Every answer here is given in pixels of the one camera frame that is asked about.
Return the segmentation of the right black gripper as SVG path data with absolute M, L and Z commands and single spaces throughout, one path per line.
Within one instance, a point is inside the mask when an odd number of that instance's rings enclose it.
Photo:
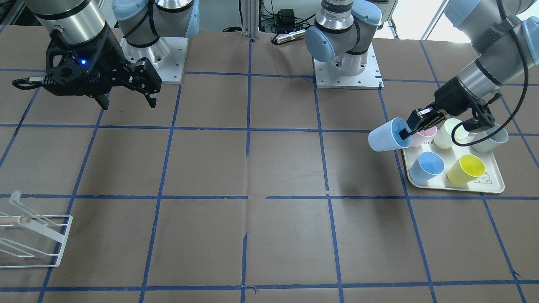
M 123 50 L 109 27 L 87 42 L 69 44 L 59 29 L 50 31 L 46 50 L 43 88 L 57 96 L 95 97 L 100 107 L 109 108 L 106 95 L 113 87 L 124 87 L 144 95 L 152 109 L 156 107 L 162 79 L 147 58 L 135 63 Z

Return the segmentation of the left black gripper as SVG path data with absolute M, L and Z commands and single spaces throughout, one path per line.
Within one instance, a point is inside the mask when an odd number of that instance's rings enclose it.
M 402 140 L 408 140 L 415 131 L 430 129 L 443 122 L 447 115 L 457 117 L 469 109 L 472 110 L 473 117 L 464 121 L 463 128 L 466 131 L 491 129 L 495 126 L 495 118 L 488 106 L 500 97 L 501 93 L 497 91 L 488 102 L 483 98 L 476 98 L 464 88 L 457 77 L 453 77 L 435 92 L 433 103 L 425 109 L 412 111 L 406 121 L 408 126 L 398 135 Z

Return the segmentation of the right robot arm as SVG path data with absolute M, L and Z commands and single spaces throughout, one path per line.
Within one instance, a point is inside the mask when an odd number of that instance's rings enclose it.
M 162 87 L 158 66 L 170 51 L 165 37 L 192 38 L 200 30 L 198 0 L 114 0 L 112 10 L 128 46 L 123 50 L 92 0 L 26 0 L 48 31 L 45 74 L 12 81 L 20 90 L 87 96 L 104 110 L 107 94 L 123 87 L 155 108 Z

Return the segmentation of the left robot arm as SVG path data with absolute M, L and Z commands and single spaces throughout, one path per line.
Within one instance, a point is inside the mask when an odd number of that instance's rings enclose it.
M 446 0 L 437 11 L 423 37 L 428 37 L 444 14 L 451 24 L 470 39 L 478 54 L 456 76 L 435 92 L 435 100 L 425 109 L 415 109 L 398 137 L 430 129 L 449 115 L 466 111 L 472 118 L 462 122 L 467 131 L 494 127 L 489 106 L 501 97 L 500 88 L 523 75 L 518 103 L 505 127 L 522 107 L 529 88 L 529 70 L 538 65 L 538 18 L 521 20 L 519 15 L 534 5 L 533 0 Z M 368 0 L 323 0 L 306 30 L 306 47 L 315 61 L 332 63 L 337 74 L 357 76 L 366 67 L 368 50 L 381 25 L 382 13 Z

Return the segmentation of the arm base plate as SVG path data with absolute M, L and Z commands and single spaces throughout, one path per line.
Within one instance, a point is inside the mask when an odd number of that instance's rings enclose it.
M 160 37 L 152 46 L 136 48 L 122 38 L 120 46 L 125 57 L 132 62 L 148 58 L 164 84 L 181 84 L 189 42 L 189 38 Z
M 318 88 L 377 90 L 384 87 L 373 44 L 360 55 L 344 53 L 333 60 L 312 60 Z

